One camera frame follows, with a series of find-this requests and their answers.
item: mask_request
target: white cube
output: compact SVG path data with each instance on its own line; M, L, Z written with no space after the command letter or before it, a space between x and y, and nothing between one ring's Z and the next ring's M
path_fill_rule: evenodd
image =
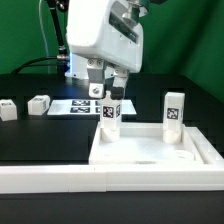
M0 100L0 117L3 121L17 120L17 108L12 100Z
M49 109L50 97L47 95L37 95L28 102L29 115L42 115Z

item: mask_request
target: black and white pattern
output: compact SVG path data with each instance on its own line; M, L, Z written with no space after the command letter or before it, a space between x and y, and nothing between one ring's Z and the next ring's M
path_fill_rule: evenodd
M119 117L120 114L121 114L121 106L119 105L119 106L117 106L117 108L116 108L116 116Z
M33 101L42 101L42 100L43 98L39 98L39 97L33 99Z
M96 107L96 113L97 113L97 114L100 113L100 107Z
M167 119L178 120L179 109L176 108L167 108Z
M99 107L100 106L100 101L96 101L95 104L96 104L97 107Z
M1 103L2 106L10 106L12 105L11 103Z
M114 117L114 108L113 107L103 107L103 117L113 118Z
M90 108L89 107L72 107L70 112L73 114L89 114Z
M90 100L73 100L72 106L90 106Z

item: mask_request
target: black cable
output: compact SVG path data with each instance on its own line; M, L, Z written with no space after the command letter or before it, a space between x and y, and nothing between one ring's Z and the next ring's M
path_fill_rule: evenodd
M40 62L40 61L48 61L48 60L56 60L57 57L53 56L53 57L43 57L43 58L37 58L37 59L34 59L34 60L30 60L26 63L24 63L23 65L21 65L20 67L14 69L11 74L18 74L23 68L25 67L28 67L29 65L33 64L33 63L36 63L36 62Z

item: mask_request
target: tall white block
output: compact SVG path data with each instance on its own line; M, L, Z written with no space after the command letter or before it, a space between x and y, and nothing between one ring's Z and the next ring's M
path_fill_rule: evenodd
M168 92L165 96L163 116L163 141L178 144L181 141L184 93Z

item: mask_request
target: white tray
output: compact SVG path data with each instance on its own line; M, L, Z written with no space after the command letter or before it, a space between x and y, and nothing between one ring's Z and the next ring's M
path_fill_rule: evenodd
M141 137L147 137L148 127L153 126L153 134L161 135L161 129L159 131L158 128L160 124L130 123L125 133L136 136L133 132L136 125L140 125L137 133ZM152 161L148 159L147 164L2 166L0 193L224 190L223 158L197 128L187 127L186 130L191 140L188 141L185 135L184 150L195 155L194 161L182 159L180 163L171 159L166 163L164 159L160 158L156 162L154 158L155 163L148 162ZM93 147L97 147L98 135L97 131ZM93 159L97 159L95 153L91 153L90 161Z
M119 141L103 142L98 124L89 164L204 163L184 125L182 142L176 145L163 142L162 124L122 123L120 130Z

